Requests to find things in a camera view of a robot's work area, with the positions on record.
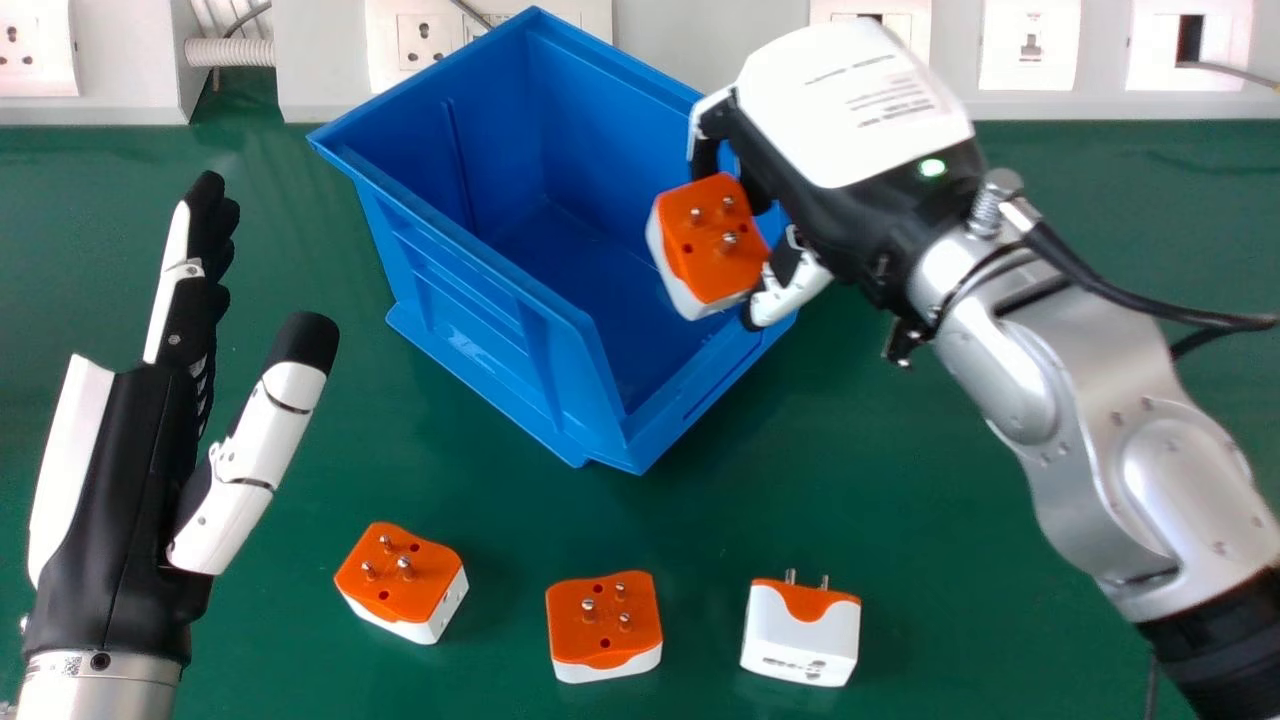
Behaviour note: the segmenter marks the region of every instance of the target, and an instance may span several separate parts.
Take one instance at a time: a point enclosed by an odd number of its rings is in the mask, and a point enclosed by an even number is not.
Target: green surface
[[[243,204],[220,329],[225,427],[287,313],[343,345],[275,505],[196,625],[184,720],[273,717],[1139,717],[1146,655],[1032,516],[1027,483],[928,354],[826,293],[644,478],[571,470],[389,329],[352,186],[284,127],[269,76],[228,73],[192,127],[0,129],[0,697],[22,665],[26,525],[67,357],[115,368],[146,333],[169,214],[198,172]],[[1276,123],[989,124],[993,163],[1114,279],[1183,302],[1277,304]],[[1280,334],[1189,357],[1190,392],[1280,496]],[[332,584],[372,520],[454,547],[471,594],[421,648]],[[864,598],[844,691],[737,669],[748,583],[795,566]],[[666,647],[648,675],[552,675],[543,592],[643,568]],[[1165,688],[1162,717],[1189,717]]]

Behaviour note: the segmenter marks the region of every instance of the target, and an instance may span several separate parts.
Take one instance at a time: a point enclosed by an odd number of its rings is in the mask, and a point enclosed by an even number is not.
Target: orange and white plug adapter
[[[547,589],[552,667],[562,683],[639,675],[662,660],[653,575],[627,570]]]
[[[742,657],[739,664],[759,675],[780,680],[838,688],[858,665],[863,601],[822,585],[786,579],[755,579],[746,602]]]
[[[760,282],[771,252],[746,191],[728,173],[659,195],[645,240],[667,295],[686,320],[741,302]]]
[[[467,594],[462,559],[390,523],[369,525],[333,577],[362,620],[435,644]]]

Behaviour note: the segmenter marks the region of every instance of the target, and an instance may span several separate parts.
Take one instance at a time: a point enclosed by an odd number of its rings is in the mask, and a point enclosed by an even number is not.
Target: screw
[[[1007,168],[989,170],[969,211],[969,234],[979,240],[996,240],[1000,234],[1000,204],[1023,192],[1023,178]]]

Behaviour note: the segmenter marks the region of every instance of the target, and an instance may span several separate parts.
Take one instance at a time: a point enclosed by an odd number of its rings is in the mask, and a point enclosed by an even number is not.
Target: blue container
[[[792,322],[689,323],[649,258],[698,97],[530,9],[310,140],[355,181],[387,322],[570,465],[643,474]]]

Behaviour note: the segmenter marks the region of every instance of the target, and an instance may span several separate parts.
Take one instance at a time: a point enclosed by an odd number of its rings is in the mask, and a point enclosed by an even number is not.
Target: robotic hand
[[[320,398],[338,328],[280,329],[228,437],[198,462],[239,206],[205,173],[178,204],[142,363],[67,370],[31,514],[36,606],[19,720],[165,720],[191,624],[261,518]]]
[[[988,170],[957,99],[878,23],[814,26],[703,99],[694,179],[727,141],[754,214],[795,223],[741,305],[778,322],[833,279],[931,345],[1021,462],[1048,541],[1151,642],[1203,717],[1280,717],[1280,525],[1172,357],[1270,329],[1139,297],[1093,273]],[[1153,318],[1201,328],[1172,352]]]

